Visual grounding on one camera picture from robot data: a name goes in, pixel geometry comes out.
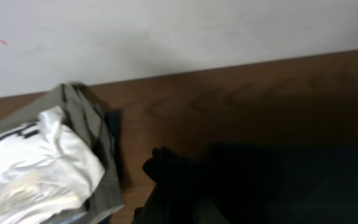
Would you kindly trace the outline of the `black t-shirt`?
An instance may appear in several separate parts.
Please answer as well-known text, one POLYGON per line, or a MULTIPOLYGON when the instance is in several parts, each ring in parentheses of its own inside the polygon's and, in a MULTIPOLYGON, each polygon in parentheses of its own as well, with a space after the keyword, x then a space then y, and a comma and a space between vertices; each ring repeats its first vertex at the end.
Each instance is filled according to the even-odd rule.
POLYGON ((358 147, 155 148, 134 223, 358 223, 358 147))

